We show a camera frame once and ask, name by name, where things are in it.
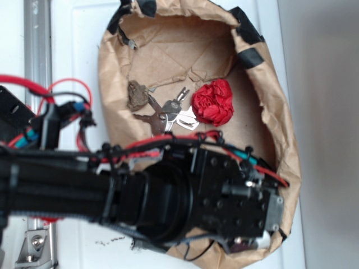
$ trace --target robotic arm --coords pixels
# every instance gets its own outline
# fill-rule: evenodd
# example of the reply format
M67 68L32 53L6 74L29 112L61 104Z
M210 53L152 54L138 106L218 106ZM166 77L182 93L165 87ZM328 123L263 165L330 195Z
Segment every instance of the robotic arm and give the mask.
M74 117L81 118L83 150L55 151L60 129ZM90 152L84 129L91 124L86 102L49 104L21 138L0 147L2 229L9 214L76 217L163 249L209 238L228 254L256 248L258 238L279 230L284 201L278 188L288 183L250 147L241 151L209 131ZM154 163L143 171L125 162L143 158ZM100 170L101 163L109 169ZM186 237L193 228L205 233Z

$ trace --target red cable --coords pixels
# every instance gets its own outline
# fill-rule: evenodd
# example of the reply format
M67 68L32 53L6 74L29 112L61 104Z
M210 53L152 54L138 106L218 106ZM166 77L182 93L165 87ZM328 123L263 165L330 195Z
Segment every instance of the red cable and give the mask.
M232 158L237 159L239 161L242 161L243 159L233 153L231 153L229 150L224 149L225 152ZM253 165L254 169L256 169L258 172L267 174L273 178L275 178L276 180L278 180L280 183L282 183L286 188L289 187L288 182L286 182L283 178L281 178L278 174L276 174L273 171L268 170L267 168L264 168L262 166L259 165Z
M281 178L279 175L277 175L275 172L268 170L267 168L264 168L262 166L259 165L254 165L253 166L258 172L267 174L273 178L275 178L276 180L278 180L279 182L281 182L286 188L289 187L288 182L286 182L283 178Z
M70 77L69 77L69 78L63 78L63 79L61 79L61 80L58 80L58 81L52 83L52 84L48 87L47 93L50 93L51 90L52 90L56 85L58 85L58 84L60 84L60 83L63 83L63 82L66 82L66 81L75 81L75 82L78 82L78 83L80 83L81 85L83 85L83 87L86 88L86 90L87 90L87 92L88 92L88 94L89 94L89 109L90 109L91 106L92 106L92 102L93 102L93 95L92 95L91 89L90 89L90 87L89 87L85 82L83 82L83 81L81 81L81 80L78 80L78 79L76 79L76 78L70 78ZM40 102L39 109L38 109L38 115L39 115L40 112L41 112L41 108L42 108L43 104L44 104L44 99L42 99L41 102Z
M28 79L22 78L22 77L0 75L0 82L21 85L39 95L44 95L44 94L48 93L47 90L40 84L37 84L31 80L28 80ZM55 103L55 100L53 99L53 97L45 97L45 99L49 103L52 103L52 104Z

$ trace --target metal rail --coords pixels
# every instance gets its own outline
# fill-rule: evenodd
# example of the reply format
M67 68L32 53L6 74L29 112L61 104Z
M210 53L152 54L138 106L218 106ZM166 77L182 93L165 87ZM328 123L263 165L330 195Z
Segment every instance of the metal rail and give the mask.
M25 0L24 16L25 77L44 87L48 87L52 83L50 0ZM39 108L40 99L26 92L25 103L36 113ZM27 260L34 259L32 262L28 261L25 268L55 268L58 263L56 224L44 225L44 222L40 219L28 218L27 229L28 232L38 230L39 233L43 233L43 231L46 231L46 237L43 238L46 242L42 247L49 248L49 251L42 251L42 253L48 253L47 256L41 257L41 262L36 262L35 259L38 261L40 258L32 258L30 254L31 249L28 249L28 252L25 250L29 246L25 242L32 242L34 238L25 238L19 260L16 262L15 267L18 268L24 258Z

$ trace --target paper bag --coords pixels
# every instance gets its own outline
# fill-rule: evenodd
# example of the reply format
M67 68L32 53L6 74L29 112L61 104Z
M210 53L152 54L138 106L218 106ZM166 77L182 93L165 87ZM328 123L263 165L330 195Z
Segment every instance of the paper bag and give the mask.
M155 89L160 105L186 86L192 93L216 78L229 81L234 116L219 127L227 142L251 145L277 173L290 182L281 189L285 208L280 231L269 249L227 255L214 244L194 261L201 268L242 268L275 251L289 236L301 185L300 162L291 114L280 88L268 48L239 8L230 12L207 0L122 1L103 36L99 52L99 81L111 143L126 146L151 136L149 124L127 108L128 82ZM184 110L190 98L182 103ZM148 105L138 114L153 114ZM196 131L214 129L200 124ZM174 134L188 133L173 126ZM196 256L209 244L191 245ZM168 254L183 258L186 246Z

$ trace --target red paper flower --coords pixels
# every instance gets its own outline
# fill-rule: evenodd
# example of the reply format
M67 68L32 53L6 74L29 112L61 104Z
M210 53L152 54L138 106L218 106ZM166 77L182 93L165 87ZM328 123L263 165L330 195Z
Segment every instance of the red paper flower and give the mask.
M232 91L227 80L217 79L204 85L192 96L192 110L199 122L221 126L234 113Z

